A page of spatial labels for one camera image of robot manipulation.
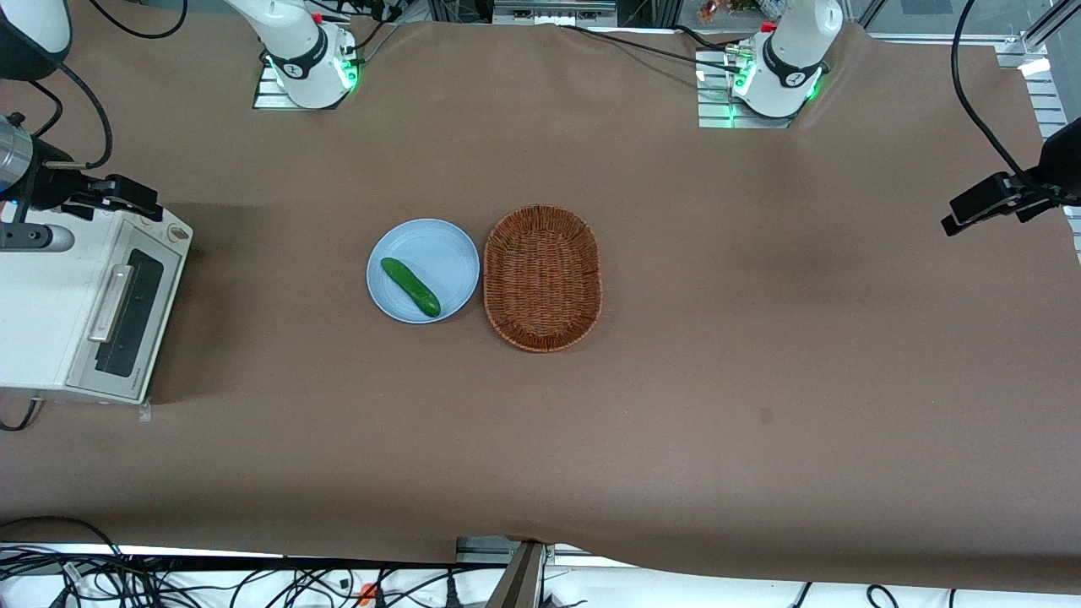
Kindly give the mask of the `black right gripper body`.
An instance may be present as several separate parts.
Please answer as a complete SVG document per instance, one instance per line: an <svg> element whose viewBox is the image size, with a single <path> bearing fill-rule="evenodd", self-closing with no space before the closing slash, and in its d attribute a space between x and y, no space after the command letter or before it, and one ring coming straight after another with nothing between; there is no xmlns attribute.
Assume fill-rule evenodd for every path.
<svg viewBox="0 0 1081 608"><path fill-rule="evenodd" d="M26 176L17 182L17 203L30 210L62 211L62 203L74 195L94 195L95 209L104 207L105 179L85 176L77 170L49 168L49 161L70 161L69 154L42 141L32 143L32 162Z"/></svg>

